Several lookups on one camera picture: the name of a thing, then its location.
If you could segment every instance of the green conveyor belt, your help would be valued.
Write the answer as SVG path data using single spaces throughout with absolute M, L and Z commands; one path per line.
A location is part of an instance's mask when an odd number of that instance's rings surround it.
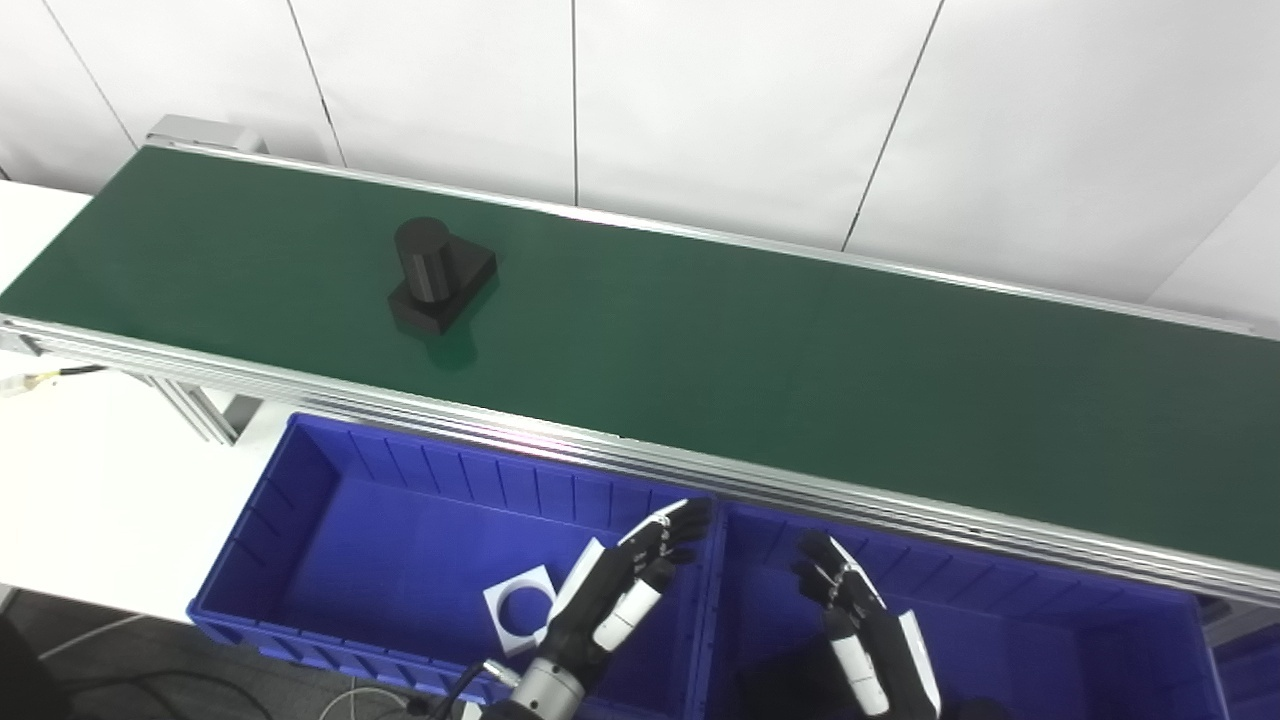
M 444 337 L 415 215 L 498 254 Z M 1266 340 L 151 147 L 0 313 L 1280 570 Z

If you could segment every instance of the aluminum frame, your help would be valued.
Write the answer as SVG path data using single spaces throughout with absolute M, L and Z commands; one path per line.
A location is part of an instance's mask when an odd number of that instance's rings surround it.
M 838 521 L 1280 607 L 1280 571 L 948 502 L 23 318 L 0 332 L 56 355 L 326 415 L 625 473 Z

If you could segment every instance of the black object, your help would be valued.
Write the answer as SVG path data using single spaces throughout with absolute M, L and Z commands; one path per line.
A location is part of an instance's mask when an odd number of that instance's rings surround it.
M 824 635 L 737 674 L 748 720 L 852 717 L 858 701 Z
M 0 615 L 0 708 L 5 717 L 64 720 L 72 712 L 67 693 L 36 659 L 27 641 Z
M 387 302 L 398 320 L 440 334 L 498 269 L 493 251 L 449 233 L 435 218 L 413 218 L 396 229 L 404 282 Z

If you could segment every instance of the white panel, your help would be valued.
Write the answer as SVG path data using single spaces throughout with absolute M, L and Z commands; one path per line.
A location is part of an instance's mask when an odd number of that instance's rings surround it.
M 572 201 L 570 0 L 294 0 L 347 164 Z
M 134 142 L 165 114 L 256 129 L 273 155 L 339 164 L 285 0 L 49 0 Z
M 579 3 L 581 204 L 840 247 L 936 8 Z
M 1143 301 L 1280 158 L 1280 3 L 947 0 L 849 250 Z
M 1149 302 L 1280 328 L 1280 165 L 1160 286 Z
M 0 168 L 96 192 L 133 146 L 40 0 L 0 1 Z

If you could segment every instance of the metal bracket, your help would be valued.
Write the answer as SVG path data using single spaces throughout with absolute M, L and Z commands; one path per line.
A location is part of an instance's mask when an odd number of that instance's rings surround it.
M 1238 600 L 1220 602 L 1225 605 L 1226 612 L 1204 625 L 1204 639 L 1211 648 L 1224 646 L 1270 625 L 1280 625 L 1280 609 L 1263 607 Z
M 227 406 L 227 413 L 224 414 L 218 410 L 198 386 L 154 375 L 137 377 L 160 391 L 160 395 L 187 420 L 187 424 L 196 430 L 196 434 L 219 445 L 236 445 L 241 433 L 244 432 L 244 427 L 253 418 L 253 413 L 262 404 L 261 400 L 237 395 L 230 405 Z
M 0 350 L 18 352 L 19 355 L 44 355 L 44 350 L 36 341 L 9 327 L 9 322 L 0 323 Z
M 232 123 L 201 120 L 187 115 L 165 115 L 147 133 L 147 145 L 184 142 L 239 152 L 266 152 L 266 141 L 257 132 Z

